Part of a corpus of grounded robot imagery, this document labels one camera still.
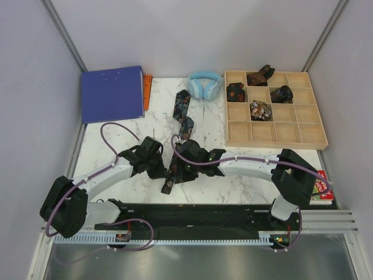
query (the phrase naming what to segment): book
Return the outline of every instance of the book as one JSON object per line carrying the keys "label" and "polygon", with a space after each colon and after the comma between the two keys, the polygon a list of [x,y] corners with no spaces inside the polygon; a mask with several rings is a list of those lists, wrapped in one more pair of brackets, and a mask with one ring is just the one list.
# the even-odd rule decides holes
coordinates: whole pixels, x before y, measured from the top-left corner
{"label": "book", "polygon": [[141,66],[82,73],[82,122],[127,120],[144,116]]}
{"label": "book", "polygon": [[[323,178],[326,179],[326,174],[325,171],[323,170],[318,170],[317,171]],[[316,180],[315,186],[314,186],[314,191],[312,192],[313,194],[322,192],[326,190],[326,184],[321,181],[320,179]],[[332,190],[326,194],[322,195],[315,195],[311,198],[311,202],[309,203],[310,205],[330,205],[332,204],[332,201],[334,200],[334,195]]]}

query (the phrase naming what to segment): headphone headband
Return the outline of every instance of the headphone headband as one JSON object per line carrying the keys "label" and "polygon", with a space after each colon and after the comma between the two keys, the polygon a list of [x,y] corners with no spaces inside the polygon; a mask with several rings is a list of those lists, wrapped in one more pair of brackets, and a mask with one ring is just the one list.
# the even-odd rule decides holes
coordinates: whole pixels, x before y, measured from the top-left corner
{"label": "headphone headband", "polygon": [[212,72],[212,71],[199,71],[199,72],[194,72],[194,73],[191,73],[188,77],[189,80],[193,80],[193,79],[203,79],[203,78],[207,78],[207,79],[211,79],[211,80],[219,80],[221,79],[221,77],[219,76],[219,74],[215,73],[215,72]]}

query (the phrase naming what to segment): colorful book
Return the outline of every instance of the colorful book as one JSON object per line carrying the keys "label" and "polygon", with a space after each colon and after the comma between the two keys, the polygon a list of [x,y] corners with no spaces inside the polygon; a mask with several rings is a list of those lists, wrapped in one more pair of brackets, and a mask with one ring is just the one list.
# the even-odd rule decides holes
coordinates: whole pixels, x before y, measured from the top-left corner
{"label": "colorful book", "polygon": [[[318,173],[325,179],[326,178],[326,174],[325,174],[325,171],[323,170],[318,170]],[[313,194],[316,194],[316,193],[319,193],[319,192],[322,192],[322,191],[325,191],[326,190],[326,184],[321,181],[320,179],[317,179],[316,180],[316,183],[315,183],[315,187],[314,187],[314,191],[313,191]],[[310,202],[310,205],[330,205],[332,204],[332,201],[334,200],[334,195],[333,195],[333,192],[332,190],[326,194],[322,194],[322,195],[315,195],[311,198],[311,202]]]}

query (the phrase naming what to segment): metal floor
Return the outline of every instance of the metal floor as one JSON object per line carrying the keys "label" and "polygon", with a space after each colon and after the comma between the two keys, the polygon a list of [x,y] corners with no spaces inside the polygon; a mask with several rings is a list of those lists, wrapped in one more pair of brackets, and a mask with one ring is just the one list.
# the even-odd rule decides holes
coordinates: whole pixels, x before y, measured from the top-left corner
{"label": "metal floor", "polygon": [[[52,252],[68,262],[100,247],[55,244]],[[46,272],[45,280],[357,279],[342,234],[329,237],[302,234],[287,253],[255,246],[153,246],[141,252],[104,250],[67,267],[50,257]]]}

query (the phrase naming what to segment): light blue headphones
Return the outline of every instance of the light blue headphones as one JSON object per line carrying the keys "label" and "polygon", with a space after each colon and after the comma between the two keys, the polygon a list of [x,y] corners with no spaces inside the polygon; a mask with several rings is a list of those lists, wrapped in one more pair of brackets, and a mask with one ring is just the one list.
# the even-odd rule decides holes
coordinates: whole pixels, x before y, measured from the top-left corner
{"label": "light blue headphones", "polygon": [[[198,79],[207,78],[213,81],[209,82],[204,90]],[[219,74],[211,71],[195,72],[188,77],[188,92],[196,99],[203,98],[206,100],[213,100],[220,91],[223,78]]]}

